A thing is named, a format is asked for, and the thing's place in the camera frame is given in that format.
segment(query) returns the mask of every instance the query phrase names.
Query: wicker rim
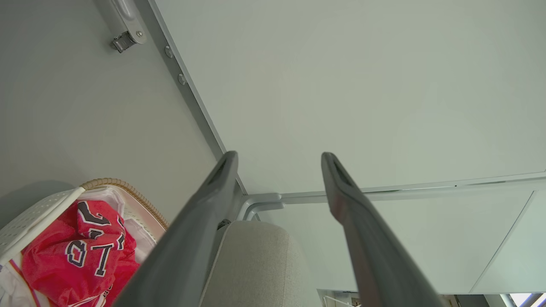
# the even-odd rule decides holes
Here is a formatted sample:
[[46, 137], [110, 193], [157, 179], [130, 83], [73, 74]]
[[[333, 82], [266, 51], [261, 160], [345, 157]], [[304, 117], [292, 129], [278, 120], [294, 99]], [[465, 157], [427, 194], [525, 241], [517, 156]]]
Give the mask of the wicker rim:
[[114, 178], [101, 178], [101, 179], [93, 179], [80, 186], [86, 190], [91, 190], [93, 188], [97, 188], [103, 185], [117, 186], [124, 189], [132, 197], [138, 200], [138, 202], [142, 204], [142, 206], [159, 222], [159, 224], [161, 224], [161, 226], [165, 230], [167, 230], [167, 228], [169, 227], [169, 222], [167, 222], [167, 220], [163, 217], [163, 215], [159, 213], [159, 210], [157, 210], [157, 208], [154, 207], [150, 203], [150, 201], [147, 200], [146, 197], [142, 195], [142, 193], [140, 193], [136, 188], [134, 188], [132, 185], [128, 184], [127, 182], [120, 179], [114, 179]]

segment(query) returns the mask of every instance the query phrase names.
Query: white panel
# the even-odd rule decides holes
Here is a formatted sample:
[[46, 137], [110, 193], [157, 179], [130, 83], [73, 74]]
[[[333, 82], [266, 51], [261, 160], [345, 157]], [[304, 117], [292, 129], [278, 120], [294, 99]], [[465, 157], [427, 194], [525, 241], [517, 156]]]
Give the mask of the white panel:
[[250, 194], [546, 169], [546, 2], [155, 0]]
[[546, 292], [546, 191], [537, 191], [474, 293]]
[[[374, 202], [439, 293], [468, 293], [516, 221], [531, 192]], [[315, 287], [357, 289], [342, 227], [327, 204], [260, 212], [298, 240]]]

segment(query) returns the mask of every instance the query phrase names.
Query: gray plastic corner piece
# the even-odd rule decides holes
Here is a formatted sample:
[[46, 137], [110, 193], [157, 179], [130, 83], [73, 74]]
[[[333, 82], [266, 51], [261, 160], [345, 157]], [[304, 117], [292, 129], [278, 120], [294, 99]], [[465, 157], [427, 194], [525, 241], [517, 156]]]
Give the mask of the gray plastic corner piece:
[[284, 209], [279, 193], [255, 194], [243, 196], [237, 221], [251, 221], [256, 213], [268, 210]]

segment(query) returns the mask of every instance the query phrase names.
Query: bolt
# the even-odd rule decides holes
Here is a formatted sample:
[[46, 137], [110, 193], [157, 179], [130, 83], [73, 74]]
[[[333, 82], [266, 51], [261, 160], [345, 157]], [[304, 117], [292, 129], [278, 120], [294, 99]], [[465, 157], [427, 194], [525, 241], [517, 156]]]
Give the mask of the bolt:
[[180, 84], [182, 84], [182, 85], [186, 85], [188, 83], [188, 80], [186, 79], [186, 77], [183, 74], [179, 74], [178, 75], [178, 82], [180, 82]]
[[165, 54], [170, 58], [174, 57], [173, 50], [170, 48], [170, 46], [165, 46]]

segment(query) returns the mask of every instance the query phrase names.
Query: beige fabric cushion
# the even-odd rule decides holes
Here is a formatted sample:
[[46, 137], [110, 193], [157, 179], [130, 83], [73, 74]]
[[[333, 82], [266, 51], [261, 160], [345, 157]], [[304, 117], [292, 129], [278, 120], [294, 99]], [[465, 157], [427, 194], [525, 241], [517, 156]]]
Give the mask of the beige fabric cushion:
[[301, 248], [284, 229], [258, 221], [227, 227], [200, 306], [321, 306]]

